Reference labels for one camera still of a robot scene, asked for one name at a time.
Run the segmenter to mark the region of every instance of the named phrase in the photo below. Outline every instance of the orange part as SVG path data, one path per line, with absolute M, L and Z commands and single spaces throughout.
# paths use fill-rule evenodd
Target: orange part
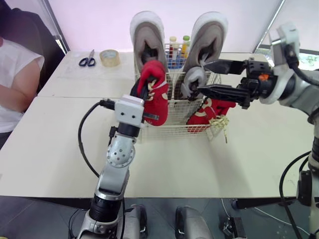
M 259 75 L 258 79 L 261 80 L 261 81 L 267 81 L 269 78 L 269 75 L 268 74 L 261 74 Z

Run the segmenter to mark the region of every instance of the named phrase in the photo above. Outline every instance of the metal pole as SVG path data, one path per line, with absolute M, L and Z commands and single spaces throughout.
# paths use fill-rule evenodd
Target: metal pole
M 256 52 L 256 50 L 259 48 L 259 46 L 262 44 L 262 42 L 264 41 L 265 37 L 267 36 L 267 33 L 269 32 L 270 27 L 273 25 L 273 23 L 274 23 L 274 21 L 275 21 L 277 15 L 279 14 L 281 8 L 283 7 L 285 1 L 286 1 L 286 0 L 281 0 L 281 1 L 280 1 L 277 10 L 274 12 L 272 18 L 270 19 L 270 22 L 268 23 L 267 28 L 265 29 L 264 33 L 262 34 L 262 36 L 261 36 L 261 38 L 260 38 L 260 41 L 259 41 L 258 44 L 254 47 L 254 50 L 253 50 L 254 53 Z
M 60 39 L 60 42 L 62 43 L 63 48 L 65 48 L 65 51 L 66 51 L 66 52 L 70 51 L 70 48 L 69 48 L 68 44 L 66 43 L 66 40 L 65 40 L 65 38 L 64 38 L 64 35 L 63 35 L 63 33 L 62 33 L 62 30 L 61 30 L 61 28 L 60 28 L 60 26 L 59 26 L 58 21 L 57 21 L 56 18 L 55 18 L 55 15 L 54 15 L 54 13 L 53 13 L 53 10 L 52 10 L 52 8 L 51 8 L 51 5 L 50 5 L 49 1 L 48 1 L 48 0 L 41 0 L 41 2 L 43 3 L 43 5 L 45 6 L 46 10 L 48 11 L 48 13 L 49 13 L 49 15 L 50 15 L 50 17 L 51 17 L 51 20 L 53 21 L 54 26 L 56 27 L 56 29 L 57 29 L 57 31 L 58 31 L 58 33 L 59 33 L 59 37 L 61 38 L 61 39 Z

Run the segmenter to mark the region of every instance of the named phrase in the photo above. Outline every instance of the black chair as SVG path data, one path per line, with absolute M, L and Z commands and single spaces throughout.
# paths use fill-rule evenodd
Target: black chair
M 39 15 L 5 7 L 0 12 L 0 36 L 44 57 L 37 89 L 39 93 L 64 57 L 51 32 Z

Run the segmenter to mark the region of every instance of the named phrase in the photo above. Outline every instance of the dark floor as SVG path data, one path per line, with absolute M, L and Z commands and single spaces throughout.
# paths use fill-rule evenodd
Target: dark floor
M 231 199 L 224 199 L 225 207 L 231 216 L 241 217 L 249 239 L 294 239 L 290 226 L 263 215 L 256 209 L 235 211 Z M 131 204 L 144 204 L 148 215 L 150 239 L 174 239 L 174 217 L 177 206 L 188 205 L 202 213 L 215 239 L 225 239 L 218 228 L 220 218 L 225 218 L 220 199 L 126 199 Z M 309 208 L 294 202 L 291 206 L 296 223 L 308 231 Z M 288 222 L 283 207 L 268 205 L 261 210 Z M 0 196 L 0 237 L 8 239 L 67 239 L 68 220 L 75 208 L 32 201 L 30 199 Z M 73 230 L 77 234 L 84 211 L 75 219 Z M 308 236 L 301 232 L 303 238 Z

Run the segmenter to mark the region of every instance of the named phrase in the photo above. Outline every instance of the packing tape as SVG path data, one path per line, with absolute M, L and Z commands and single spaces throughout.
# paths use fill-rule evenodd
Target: packing tape
M 106 67 L 117 66 L 121 63 L 119 53 L 116 50 L 105 50 L 100 52 L 102 64 Z

